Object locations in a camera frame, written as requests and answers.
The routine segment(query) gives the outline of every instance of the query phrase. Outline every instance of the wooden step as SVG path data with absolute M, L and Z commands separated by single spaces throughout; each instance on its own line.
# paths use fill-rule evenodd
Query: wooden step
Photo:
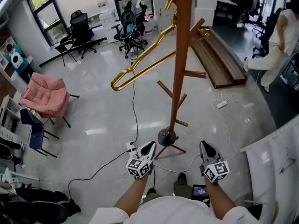
M 201 34 L 193 36 L 191 47 L 209 75 L 214 88 L 242 85 L 247 77 L 226 47 L 210 32 L 209 37 L 201 41 Z

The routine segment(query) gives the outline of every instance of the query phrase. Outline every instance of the person's hand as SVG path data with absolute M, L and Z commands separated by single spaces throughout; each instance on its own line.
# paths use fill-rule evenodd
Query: person's hand
M 278 45 L 278 48 L 284 52 L 285 51 L 285 42 L 280 42 L 279 45 Z

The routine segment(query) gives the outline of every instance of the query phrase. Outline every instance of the electronic device screen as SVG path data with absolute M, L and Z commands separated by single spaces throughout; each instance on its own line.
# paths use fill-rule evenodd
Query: electronic device screen
M 209 196 L 207 188 L 204 187 L 193 187 L 193 196 Z

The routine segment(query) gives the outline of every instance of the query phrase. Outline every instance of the black hair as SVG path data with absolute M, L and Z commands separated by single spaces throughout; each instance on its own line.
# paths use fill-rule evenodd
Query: black hair
M 288 7 L 294 13 L 299 14 L 299 0 L 291 0 Z
M 6 46 L 6 50 L 7 50 L 8 52 L 10 52 L 12 49 L 13 49 L 12 44 L 8 44 L 8 45 Z

